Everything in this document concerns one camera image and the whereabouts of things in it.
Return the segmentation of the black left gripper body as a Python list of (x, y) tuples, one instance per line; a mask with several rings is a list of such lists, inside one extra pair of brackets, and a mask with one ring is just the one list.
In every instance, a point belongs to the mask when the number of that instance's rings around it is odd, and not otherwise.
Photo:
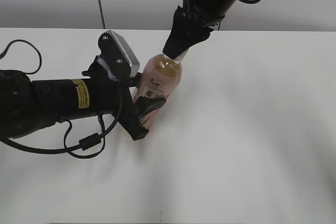
[(135, 113), (129, 87), (132, 84), (131, 67), (121, 58), (108, 60), (96, 56), (82, 74), (90, 78), (96, 92), (98, 113), (111, 114), (134, 141), (145, 138), (149, 130), (142, 126)]

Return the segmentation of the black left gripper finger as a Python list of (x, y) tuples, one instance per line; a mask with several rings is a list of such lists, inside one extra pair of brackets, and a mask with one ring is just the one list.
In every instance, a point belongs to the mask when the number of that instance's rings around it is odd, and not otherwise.
[(142, 78), (142, 73), (138, 72), (135, 77), (130, 78), (128, 87), (139, 87)]
[(166, 103), (166, 98), (149, 98), (140, 96), (134, 103), (135, 112), (138, 117), (144, 117), (145, 115), (160, 109)]

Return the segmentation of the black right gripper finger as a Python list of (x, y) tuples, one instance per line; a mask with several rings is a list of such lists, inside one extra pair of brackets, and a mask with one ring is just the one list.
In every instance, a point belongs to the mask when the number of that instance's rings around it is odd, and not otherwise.
[(199, 26), (188, 19), (184, 9), (178, 6), (173, 16), (170, 35), (162, 52), (169, 58), (177, 58), (193, 45), (207, 40), (211, 32), (211, 28)]

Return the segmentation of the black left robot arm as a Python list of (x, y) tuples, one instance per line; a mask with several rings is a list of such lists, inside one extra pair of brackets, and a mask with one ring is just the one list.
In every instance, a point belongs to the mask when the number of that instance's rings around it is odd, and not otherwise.
[(129, 88), (141, 77), (129, 76), (130, 67), (118, 66), (122, 80), (112, 76), (105, 62), (95, 60), (83, 79), (35, 80), (19, 70), (1, 71), (1, 135), (20, 138), (65, 120), (110, 114), (134, 140), (148, 127), (140, 118), (161, 108), (165, 98), (133, 102)]

